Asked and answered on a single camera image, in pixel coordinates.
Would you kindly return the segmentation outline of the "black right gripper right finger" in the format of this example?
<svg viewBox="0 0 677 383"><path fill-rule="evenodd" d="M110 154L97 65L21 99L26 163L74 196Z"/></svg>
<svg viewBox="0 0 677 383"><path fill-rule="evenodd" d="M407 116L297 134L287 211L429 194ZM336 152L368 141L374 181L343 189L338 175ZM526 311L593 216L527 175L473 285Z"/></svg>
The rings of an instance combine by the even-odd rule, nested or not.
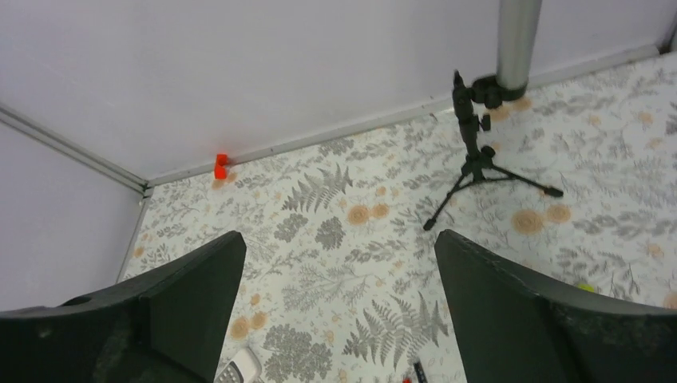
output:
<svg viewBox="0 0 677 383"><path fill-rule="evenodd" d="M675 381L673 310L568 285L455 231L434 250L468 381Z"/></svg>

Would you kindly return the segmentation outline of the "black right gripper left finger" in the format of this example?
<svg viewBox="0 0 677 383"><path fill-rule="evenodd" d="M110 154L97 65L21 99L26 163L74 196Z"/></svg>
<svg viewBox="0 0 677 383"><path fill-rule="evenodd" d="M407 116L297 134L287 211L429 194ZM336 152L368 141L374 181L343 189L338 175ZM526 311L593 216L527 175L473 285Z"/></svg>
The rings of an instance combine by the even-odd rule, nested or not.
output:
<svg viewBox="0 0 677 383"><path fill-rule="evenodd" d="M230 231L60 306L2 312L2 381L213 381L246 253Z"/></svg>

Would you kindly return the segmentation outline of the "black red battery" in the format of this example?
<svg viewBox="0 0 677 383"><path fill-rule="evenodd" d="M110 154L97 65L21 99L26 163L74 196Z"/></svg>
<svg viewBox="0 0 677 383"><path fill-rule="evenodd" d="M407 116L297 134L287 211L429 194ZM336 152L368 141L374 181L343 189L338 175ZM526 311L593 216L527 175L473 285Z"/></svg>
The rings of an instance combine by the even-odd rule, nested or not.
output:
<svg viewBox="0 0 677 383"><path fill-rule="evenodd" d="M418 383L428 383L428 379L427 379L425 371L422 367L422 363L420 361L416 361L413 364L413 367L414 367L414 372L416 374L416 378L418 380Z"/></svg>

